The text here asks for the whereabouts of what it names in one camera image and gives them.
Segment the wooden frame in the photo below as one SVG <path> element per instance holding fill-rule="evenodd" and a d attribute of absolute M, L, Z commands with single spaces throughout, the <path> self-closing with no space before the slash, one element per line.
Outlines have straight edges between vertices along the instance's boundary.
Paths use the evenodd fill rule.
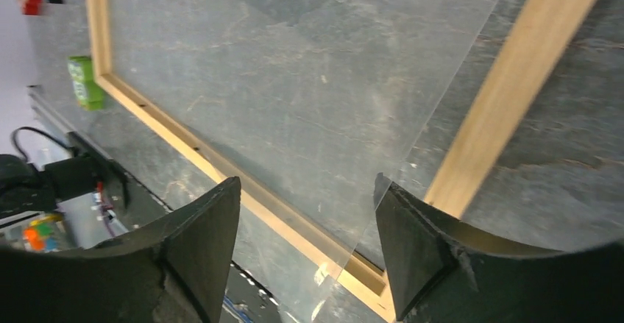
<path fill-rule="evenodd" d="M 438 170 L 426 202 L 461 216 L 594 2 L 527 0 Z M 87 8 L 95 81 L 215 182 L 239 176 L 241 203 L 247 209 L 319 266 L 319 272 L 334 277 L 385 321 L 393 322 L 394 306 L 385 273 L 357 253 L 351 255 L 332 235 L 117 77 L 108 0 L 87 0 Z M 481 138 L 485 129 L 493 133 Z M 467 177 L 466 171 L 473 169 Z M 344 270 L 332 260 L 339 256 L 351 256 Z"/>

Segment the transparent plastic sheet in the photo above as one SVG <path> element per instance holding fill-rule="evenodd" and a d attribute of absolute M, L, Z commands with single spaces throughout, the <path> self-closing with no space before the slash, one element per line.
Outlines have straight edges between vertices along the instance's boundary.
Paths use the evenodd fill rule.
<path fill-rule="evenodd" d="M 110 0 L 114 71 L 340 240 L 342 268 L 358 244 L 380 254 L 360 243 L 375 175 L 397 173 L 496 2 Z M 333 314 L 336 276 L 278 232 L 243 209 L 234 260 L 284 322 Z"/>

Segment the gray stone tabletop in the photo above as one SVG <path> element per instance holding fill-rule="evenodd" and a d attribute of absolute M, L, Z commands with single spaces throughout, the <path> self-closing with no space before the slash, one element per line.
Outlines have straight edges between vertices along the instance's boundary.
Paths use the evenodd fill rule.
<path fill-rule="evenodd" d="M 383 267 L 375 174 L 424 196 L 523 2 L 111 0 L 113 63 Z M 624 0 L 597 3 L 466 221 L 558 249 L 622 233 L 623 13 Z M 85 0 L 46 5 L 29 30 L 38 83 L 77 129 L 174 208 L 214 186 L 112 99 L 77 105 L 65 64 L 89 54 Z M 315 322 L 380 322 L 330 280 L 301 283 L 314 265 L 245 209 L 239 229 L 234 259 L 284 302 L 284 322 L 308 322 L 327 295 Z"/>

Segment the white wall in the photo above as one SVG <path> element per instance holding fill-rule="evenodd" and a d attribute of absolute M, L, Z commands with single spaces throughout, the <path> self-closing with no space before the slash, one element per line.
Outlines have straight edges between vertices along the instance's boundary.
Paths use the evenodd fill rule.
<path fill-rule="evenodd" d="M 26 86 L 37 82 L 26 17 L 15 0 L 0 0 L 0 154 L 15 154 L 9 134 L 17 127 L 38 124 L 27 99 Z M 20 137 L 33 158 L 41 145 L 31 133 Z"/>

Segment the wire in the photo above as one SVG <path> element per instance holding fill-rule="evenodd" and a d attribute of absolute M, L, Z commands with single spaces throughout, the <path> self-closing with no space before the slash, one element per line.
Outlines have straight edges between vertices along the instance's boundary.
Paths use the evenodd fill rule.
<path fill-rule="evenodd" d="M 97 196 L 95 196 L 95 200 L 96 200 L 96 204 L 99 206 L 99 212 L 102 215 L 102 222 L 104 223 L 104 226 L 106 227 L 106 231 L 108 231 L 108 234 L 110 235 L 110 237 L 114 238 L 116 235 L 115 235 L 115 231 L 113 231 L 113 228 L 110 226 L 111 219 L 110 219 L 110 213 L 108 212 L 109 210 L 113 209 L 113 206 L 110 205 L 110 203 L 106 199 L 106 196 L 104 195 L 104 183 L 103 182 L 97 182 L 96 194 Z"/>
<path fill-rule="evenodd" d="M 66 146 L 62 141 L 56 139 L 55 137 L 51 136 L 50 134 L 48 134 L 47 132 L 44 132 L 41 129 L 38 128 L 34 128 L 34 127 L 19 127 L 18 129 L 14 130 L 11 133 L 11 144 L 13 145 L 13 148 L 15 148 L 15 150 L 21 154 L 22 159 L 24 159 L 24 161 L 29 162 L 30 157 L 28 156 L 28 154 L 24 151 L 24 149 L 21 148 L 21 145 L 19 144 L 18 141 L 18 133 L 21 130 L 29 130 L 30 132 L 35 132 L 39 135 L 42 135 L 43 137 L 46 137 L 47 139 L 49 139 L 52 143 L 57 144 L 58 146 L 60 146 L 61 148 L 67 150 L 68 152 L 72 153 L 72 150 L 69 146 Z"/>

